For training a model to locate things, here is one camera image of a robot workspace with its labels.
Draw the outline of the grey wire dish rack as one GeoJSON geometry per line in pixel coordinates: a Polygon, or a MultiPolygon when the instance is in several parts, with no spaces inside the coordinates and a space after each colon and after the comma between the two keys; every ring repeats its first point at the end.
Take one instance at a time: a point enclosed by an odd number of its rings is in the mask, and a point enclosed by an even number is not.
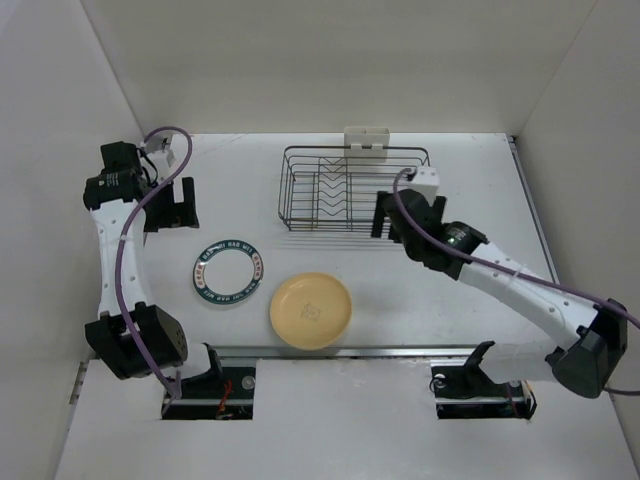
{"type": "Polygon", "coordinates": [[[377,194],[405,168],[430,164],[422,147],[293,145],[283,152],[278,216],[290,231],[370,233],[377,194]]]}

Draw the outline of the white plate dark patterned rim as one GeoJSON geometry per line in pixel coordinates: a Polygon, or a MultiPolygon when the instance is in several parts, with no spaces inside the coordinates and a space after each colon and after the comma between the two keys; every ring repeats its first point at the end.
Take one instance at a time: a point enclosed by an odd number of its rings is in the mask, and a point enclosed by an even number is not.
{"type": "Polygon", "coordinates": [[[217,307],[247,300],[260,286],[264,262],[259,251],[239,239],[206,247],[194,262],[192,284],[199,298],[217,307]]]}

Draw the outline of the yellow plate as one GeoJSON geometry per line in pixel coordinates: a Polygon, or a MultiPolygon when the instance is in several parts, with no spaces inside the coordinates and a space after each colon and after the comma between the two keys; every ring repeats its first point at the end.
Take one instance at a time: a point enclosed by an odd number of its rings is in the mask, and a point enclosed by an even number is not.
{"type": "Polygon", "coordinates": [[[351,295],[342,282],[326,273],[308,272],[290,277],[277,288],[269,316],[282,341],[296,349],[315,351],[344,334],[352,309],[351,295]]]}

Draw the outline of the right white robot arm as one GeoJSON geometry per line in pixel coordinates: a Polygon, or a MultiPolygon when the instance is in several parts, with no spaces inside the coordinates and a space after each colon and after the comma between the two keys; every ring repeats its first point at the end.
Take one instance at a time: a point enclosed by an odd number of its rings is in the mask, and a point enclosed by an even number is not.
{"type": "Polygon", "coordinates": [[[380,191],[371,235],[380,237],[388,223],[390,240],[411,260],[495,298],[551,340],[530,350],[519,345],[513,354],[492,341],[479,344],[463,369],[465,386],[484,394],[498,383],[541,374],[583,398],[598,397],[627,349],[626,308],[535,276],[480,231],[443,222],[445,205],[443,196],[428,202],[411,189],[380,191]]]}

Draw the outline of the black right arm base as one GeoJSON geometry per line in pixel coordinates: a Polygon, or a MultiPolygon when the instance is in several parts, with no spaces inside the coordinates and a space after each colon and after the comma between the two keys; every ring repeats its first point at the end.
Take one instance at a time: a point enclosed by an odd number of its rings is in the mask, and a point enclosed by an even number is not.
{"type": "Polygon", "coordinates": [[[483,372],[463,366],[434,366],[429,388],[439,420],[530,420],[538,402],[526,382],[496,384],[483,372]]]}

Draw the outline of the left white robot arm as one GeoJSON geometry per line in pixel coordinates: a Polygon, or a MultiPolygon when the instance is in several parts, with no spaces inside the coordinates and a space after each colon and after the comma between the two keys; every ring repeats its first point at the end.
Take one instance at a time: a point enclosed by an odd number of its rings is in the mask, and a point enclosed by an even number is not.
{"type": "Polygon", "coordinates": [[[100,152],[103,168],[83,193],[101,264],[97,318],[86,324],[85,338],[117,378],[144,377],[155,367],[179,367],[188,356],[182,326],[152,297],[143,253],[149,233],[198,227],[195,182],[183,178],[183,198],[176,200],[168,138],[109,143],[100,152]]]}

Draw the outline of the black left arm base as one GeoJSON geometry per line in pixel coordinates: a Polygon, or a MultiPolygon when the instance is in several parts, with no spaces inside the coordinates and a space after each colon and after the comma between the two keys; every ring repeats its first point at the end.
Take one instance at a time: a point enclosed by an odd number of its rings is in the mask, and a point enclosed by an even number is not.
{"type": "Polygon", "coordinates": [[[231,363],[182,380],[182,397],[172,402],[166,395],[162,420],[252,420],[256,365],[231,363]]]}

